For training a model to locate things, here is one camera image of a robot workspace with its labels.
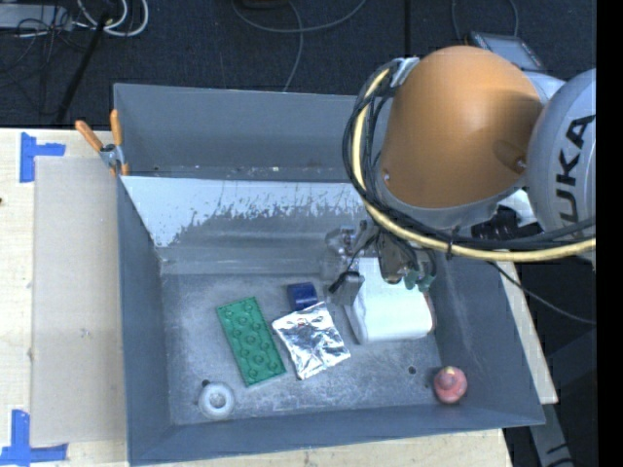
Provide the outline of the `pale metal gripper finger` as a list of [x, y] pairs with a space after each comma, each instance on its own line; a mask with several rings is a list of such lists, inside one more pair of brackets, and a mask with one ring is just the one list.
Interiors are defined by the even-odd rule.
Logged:
[[329, 299], [334, 305], [353, 305], [365, 278], [358, 271], [347, 270], [329, 286]]
[[340, 227], [325, 236], [325, 250], [321, 258], [321, 277], [338, 278], [353, 270], [362, 231], [354, 227]]

